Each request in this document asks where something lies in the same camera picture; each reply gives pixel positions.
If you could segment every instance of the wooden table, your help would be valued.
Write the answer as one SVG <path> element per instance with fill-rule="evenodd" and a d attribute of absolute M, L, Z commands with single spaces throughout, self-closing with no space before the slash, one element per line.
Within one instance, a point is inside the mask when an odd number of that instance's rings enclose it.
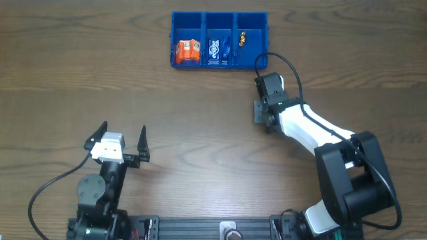
<path fill-rule="evenodd" d="M 427 236 L 425 1 L 23 1 L 0 3 L 0 235 L 38 239 L 27 205 L 79 164 L 103 120 L 151 161 L 127 172 L 120 208 L 161 217 L 269 216 L 320 200 L 313 156 L 253 122 L 253 71 L 169 64 L 171 11 L 268 11 L 270 50 L 292 61 L 306 101 L 332 123 L 379 139 L 404 221 L 367 239 Z M 281 61 L 269 73 L 297 85 Z M 64 239 L 89 161 L 47 188 L 33 214 Z M 395 221 L 393 209 L 369 217 Z"/>

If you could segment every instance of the wooden tabletop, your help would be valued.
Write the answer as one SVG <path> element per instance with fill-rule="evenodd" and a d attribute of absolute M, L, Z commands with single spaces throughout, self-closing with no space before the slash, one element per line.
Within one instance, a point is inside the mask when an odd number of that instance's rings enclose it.
<path fill-rule="evenodd" d="M 6 0 L 0 3 L 0 235 L 38 239 L 34 192 L 75 167 L 102 123 L 136 153 L 147 126 L 150 163 L 129 169 L 120 209 L 160 217 L 270 216 L 316 204 L 314 157 L 254 124 L 253 71 L 183 71 L 169 62 L 172 11 L 268 11 L 270 50 L 287 57 L 319 115 L 373 132 L 402 205 L 395 231 L 427 236 L 425 1 Z M 290 95 L 289 68 L 270 58 Z M 37 198 L 35 221 L 64 239 L 76 185 L 92 160 Z M 394 209 L 367 219 L 393 224 Z"/>

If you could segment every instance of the cable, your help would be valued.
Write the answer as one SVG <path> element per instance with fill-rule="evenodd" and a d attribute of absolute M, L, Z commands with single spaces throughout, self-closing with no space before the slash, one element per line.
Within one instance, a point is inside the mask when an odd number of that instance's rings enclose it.
<path fill-rule="evenodd" d="M 365 156 L 365 154 L 363 154 L 359 150 L 359 148 L 357 148 L 356 146 L 354 146 L 345 137 L 339 135 L 334 130 L 327 128 L 325 125 L 319 123 L 318 121 L 316 121 L 314 118 L 310 117 L 307 114 L 306 110 L 304 109 L 304 104 L 303 104 L 304 99 L 303 99 L 303 96 L 302 96 L 302 84 L 301 84 L 300 76 L 298 75 L 298 72 L 296 71 L 295 67 L 289 62 L 289 60 L 287 60 L 285 57 L 283 57 L 283 56 L 281 56 L 280 54 L 277 54 L 277 53 L 272 53 L 272 52 L 261 53 L 255 59 L 255 72 L 256 72 L 256 75 L 258 77 L 260 76 L 260 73 L 258 72 L 258 68 L 257 68 L 257 65 L 256 65 L 257 62 L 258 62 L 258 59 L 260 57 L 266 56 L 266 55 L 273 55 L 273 56 L 276 56 L 276 57 L 280 58 L 281 60 L 285 61 L 288 64 L 288 66 L 291 68 L 291 70 L 294 72 L 294 75 L 296 77 L 296 81 L 298 83 L 298 89 L 300 91 L 300 107 L 301 107 L 301 112 L 304 115 L 304 117 L 307 117 L 310 121 L 312 121 L 313 123 L 315 123 L 316 125 L 318 125 L 319 127 L 321 127 L 323 130 L 331 133 L 331 135 L 333 135 L 333 136 L 341 139 L 343 142 L 345 142 L 349 147 L 351 147 L 356 152 L 357 155 L 359 155 L 359 157 L 361 158 L 361 160 L 363 162 L 365 162 L 365 164 L 367 164 L 367 166 L 369 166 L 369 168 L 371 168 L 371 170 L 373 170 L 375 172 L 375 174 L 377 174 L 377 176 L 379 176 L 379 178 L 381 178 L 381 182 L 386 187 L 387 192 L 391 196 L 391 198 L 393 200 L 393 203 L 394 203 L 394 206 L 396 208 L 396 215 L 397 215 L 396 222 L 395 222 L 394 225 L 380 225 L 380 224 L 377 224 L 377 223 L 371 223 L 369 221 L 362 220 L 362 223 L 365 224 L 365 225 L 371 226 L 371 227 L 375 227 L 377 229 L 384 229 L 384 230 L 395 230 L 395 229 L 397 229 L 400 226 L 400 224 L 402 224 L 402 210 L 400 208 L 400 204 L 399 204 L 396 192 L 394 192 L 392 190 L 392 188 L 390 187 L 390 185 L 388 184 L 388 182 L 385 180 L 385 178 L 381 175 L 381 173 L 379 172 L 379 170 L 372 164 L 372 162 L 370 160 L 368 160 L 368 158 Z"/>
<path fill-rule="evenodd" d="M 85 163 L 86 163 L 86 161 L 89 159 L 89 156 L 91 155 L 91 153 L 89 152 L 87 155 L 86 155 L 86 157 L 85 157 L 85 159 L 78 165 L 78 166 L 76 166 L 75 168 L 73 168 L 72 170 L 70 170 L 70 171 L 68 171 L 68 172 L 66 172 L 66 173 L 63 173 L 63 174 L 61 174 L 61 175 L 59 175 L 58 177 L 56 177 L 56 178 L 54 178 L 54 179 L 52 179 L 52 180 L 50 180 L 50 181 L 48 181 L 47 183 L 45 183 L 43 186 L 41 186 L 40 188 L 39 188 L 39 190 L 37 190 L 35 193 L 34 193 L 34 195 L 32 196 L 32 198 L 31 198 L 31 200 L 29 201 L 29 204 L 28 204 L 28 219 L 29 219 L 29 222 L 31 223 L 31 226 L 33 226 L 33 228 L 34 228 L 34 230 L 35 230 L 35 232 L 43 239 L 43 240 L 49 240 L 41 231 L 40 231 L 40 229 L 36 226 L 36 224 L 35 224 L 35 222 L 34 222 L 34 218 L 33 218 L 33 213 L 32 213 L 32 211 L 33 211 L 33 204 L 34 204 L 34 201 L 35 201 L 35 198 L 46 188 L 46 187 L 48 187 L 48 186 L 50 186 L 52 183 L 54 183 L 54 182 L 56 182 L 56 181 L 58 181 L 58 180 L 60 180 L 61 178 L 63 178 L 63 177 L 66 177 L 66 176 L 68 176 L 68 175 L 70 175 L 70 174 L 72 174 L 72 173 L 74 173 L 75 171 L 77 171 L 79 168 L 81 168 Z"/>

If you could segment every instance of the blue wrapper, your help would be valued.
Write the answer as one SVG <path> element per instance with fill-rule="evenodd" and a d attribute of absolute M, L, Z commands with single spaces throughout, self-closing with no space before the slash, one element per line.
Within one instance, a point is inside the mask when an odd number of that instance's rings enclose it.
<path fill-rule="evenodd" d="M 230 37 L 224 37 L 222 41 L 222 63 L 228 63 L 228 56 L 230 55 Z"/>
<path fill-rule="evenodd" d="M 220 40 L 209 39 L 208 63 L 220 63 Z"/>

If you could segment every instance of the blue tray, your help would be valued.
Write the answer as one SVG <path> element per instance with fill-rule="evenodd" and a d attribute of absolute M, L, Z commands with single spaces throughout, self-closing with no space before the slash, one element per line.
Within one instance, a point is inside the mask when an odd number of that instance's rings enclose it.
<path fill-rule="evenodd" d="M 239 46 L 240 34 L 246 32 L 246 42 Z M 236 12 L 172 12 L 171 66 L 176 68 L 218 68 L 218 69 L 253 69 L 255 58 L 268 51 L 268 14 Z M 230 37 L 230 55 L 228 63 L 208 63 L 209 39 L 220 40 L 220 57 L 222 40 Z M 200 62 L 183 61 L 175 63 L 175 46 L 180 40 L 195 39 L 200 42 Z M 267 67 L 268 58 L 258 60 L 258 68 Z"/>

